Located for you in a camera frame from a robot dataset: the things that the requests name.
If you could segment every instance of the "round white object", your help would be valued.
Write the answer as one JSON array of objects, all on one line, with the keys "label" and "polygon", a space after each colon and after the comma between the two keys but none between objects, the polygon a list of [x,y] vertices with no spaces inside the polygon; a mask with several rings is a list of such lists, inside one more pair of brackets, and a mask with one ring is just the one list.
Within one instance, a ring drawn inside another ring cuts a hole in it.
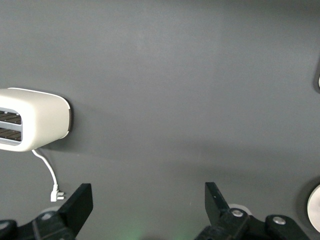
[{"label": "round white object", "polygon": [[320,233],[320,185],[313,190],[309,197],[307,212],[312,226]]}]

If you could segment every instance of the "white cable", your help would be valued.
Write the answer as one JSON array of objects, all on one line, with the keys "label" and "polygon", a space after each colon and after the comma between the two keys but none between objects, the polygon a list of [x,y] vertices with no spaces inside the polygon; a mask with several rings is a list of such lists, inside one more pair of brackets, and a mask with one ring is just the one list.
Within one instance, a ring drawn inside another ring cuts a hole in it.
[{"label": "white cable", "polygon": [[38,158],[42,159],[42,161],[44,162],[44,164],[47,166],[47,168],[49,169],[51,175],[52,175],[52,178],[53,178],[53,184],[54,185],[58,185],[58,182],[57,182],[57,178],[56,178],[56,175],[55,175],[55,172],[54,170],[52,169],[50,163],[48,162],[48,160],[40,155],[39,153],[37,153],[37,151],[35,149],[31,150],[31,152]]},{"label": "white cable", "polygon": [[31,150],[31,152],[38,158],[40,158],[44,164],[47,166],[47,168],[49,169],[51,175],[52,175],[52,179],[53,179],[53,189],[52,189],[52,192],[51,192],[51,195],[50,195],[50,200],[51,202],[56,202],[57,200],[63,200],[65,199],[64,197],[64,192],[61,192],[59,191],[58,189],[58,182],[57,182],[57,178],[56,178],[56,175],[55,175],[55,172],[54,170],[52,169],[50,163],[48,162],[48,160],[40,155],[35,149]]}]

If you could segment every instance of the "gray background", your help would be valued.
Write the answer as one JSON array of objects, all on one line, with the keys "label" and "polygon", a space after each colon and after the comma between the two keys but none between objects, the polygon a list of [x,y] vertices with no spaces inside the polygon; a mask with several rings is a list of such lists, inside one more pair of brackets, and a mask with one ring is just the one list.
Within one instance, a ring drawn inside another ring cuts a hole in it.
[{"label": "gray background", "polygon": [[[0,1],[0,88],[73,107],[72,132],[41,151],[61,190],[92,183],[79,240],[191,240],[208,181],[318,239],[319,57],[320,1]],[[0,154],[0,219],[63,203],[40,159]]]}]

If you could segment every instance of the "silver screw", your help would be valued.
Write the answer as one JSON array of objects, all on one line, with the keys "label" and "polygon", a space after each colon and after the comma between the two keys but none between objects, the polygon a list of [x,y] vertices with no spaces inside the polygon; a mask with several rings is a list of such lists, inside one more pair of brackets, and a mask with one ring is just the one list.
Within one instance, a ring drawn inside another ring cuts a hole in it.
[{"label": "silver screw", "polygon": [[3,222],[3,223],[0,223],[0,230],[3,230],[3,229],[5,229],[6,227],[8,227],[9,226],[9,222],[7,222],[7,221],[5,221],[5,222]]},{"label": "silver screw", "polygon": [[232,214],[233,214],[233,216],[235,216],[237,218],[241,218],[244,215],[244,213],[242,211],[239,211],[236,209],[232,211]]},{"label": "silver screw", "polygon": [[48,220],[49,218],[51,218],[51,214],[50,214],[50,213],[45,213],[45,214],[41,217],[41,219],[42,219],[43,221]]},{"label": "silver screw", "polygon": [[285,225],[286,224],[286,220],[284,220],[282,217],[279,217],[279,216],[275,216],[273,218],[273,221],[276,223],[276,224],[279,224],[279,225]]}]

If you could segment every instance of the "bolt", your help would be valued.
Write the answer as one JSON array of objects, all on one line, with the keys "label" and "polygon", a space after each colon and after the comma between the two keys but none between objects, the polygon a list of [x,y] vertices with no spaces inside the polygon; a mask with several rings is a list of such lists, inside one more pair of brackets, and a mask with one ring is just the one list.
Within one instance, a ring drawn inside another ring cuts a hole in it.
[{"label": "bolt", "polygon": [[0,230],[3,230],[3,229],[5,229],[6,227],[8,227],[9,226],[9,222],[7,222],[7,221],[5,221],[5,222],[3,222],[3,223],[0,223]]},{"label": "bolt", "polygon": [[232,214],[233,214],[233,216],[235,216],[237,218],[241,218],[244,215],[244,213],[242,211],[237,210],[237,209],[233,210]]},{"label": "bolt", "polygon": [[275,216],[273,218],[273,221],[276,223],[276,224],[279,224],[279,225],[285,225],[286,224],[286,220],[284,220],[282,217],[279,217],[279,216]]},{"label": "bolt", "polygon": [[51,216],[50,213],[45,213],[45,214],[41,217],[41,219],[42,219],[43,221],[45,221],[45,220],[50,219],[51,217],[52,217],[52,216]]}]

